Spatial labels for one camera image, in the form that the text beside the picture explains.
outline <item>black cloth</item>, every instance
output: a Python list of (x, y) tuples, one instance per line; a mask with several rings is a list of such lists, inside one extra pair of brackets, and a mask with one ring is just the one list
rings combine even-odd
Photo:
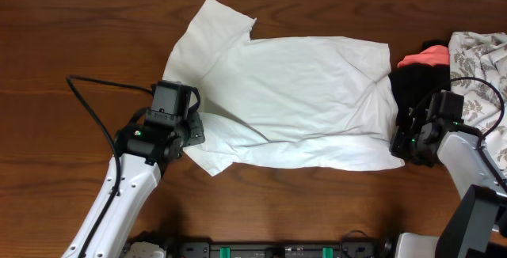
[[(413, 63), (395, 69), (389, 74), (391, 80), (391, 90), (398, 105), (398, 115), (396, 116), (396, 125), (400, 127), (409, 127), (412, 119), (409, 117), (409, 108), (415, 108), (431, 89), (442, 82), (450, 80), (449, 65)], [(449, 84), (445, 87), (447, 91), (451, 90)]]

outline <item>green tape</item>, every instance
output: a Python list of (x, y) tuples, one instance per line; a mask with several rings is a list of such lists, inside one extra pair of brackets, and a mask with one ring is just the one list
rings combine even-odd
[(231, 258), (231, 249), (228, 247), (221, 247), (220, 258)]
[(322, 249), (322, 258), (333, 258), (333, 249), (331, 247), (324, 247)]

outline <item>shirt sleeve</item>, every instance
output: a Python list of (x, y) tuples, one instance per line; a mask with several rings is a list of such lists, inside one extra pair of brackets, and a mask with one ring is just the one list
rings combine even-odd
[(254, 22), (215, 0), (206, 0), (174, 46), (162, 78), (198, 85), (224, 51), (249, 35)]

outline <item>patterned cloth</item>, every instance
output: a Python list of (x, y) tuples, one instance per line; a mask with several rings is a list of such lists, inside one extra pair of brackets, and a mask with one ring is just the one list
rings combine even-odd
[[(454, 32), (449, 43), (451, 78), (473, 76), (487, 80), (507, 100), (507, 35)], [(452, 83), (452, 92), (465, 96), (463, 119), (482, 132), (494, 125), (500, 104), (486, 85), (471, 80)], [(507, 173), (507, 116), (486, 137), (488, 151), (498, 167)]]

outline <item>clothing pile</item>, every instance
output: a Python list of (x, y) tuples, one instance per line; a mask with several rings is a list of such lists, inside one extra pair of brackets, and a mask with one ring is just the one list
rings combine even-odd
[(206, 0), (170, 54), (163, 79), (200, 91), (206, 141), (185, 148), (198, 165), (213, 176), (233, 162), (403, 166), (389, 151), (395, 121), (406, 120), (396, 119), (398, 107), (413, 107), (449, 79), (445, 46), (425, 44), (391, 73), (386, 44), (336, 36), (251, 40), (255, 21)]

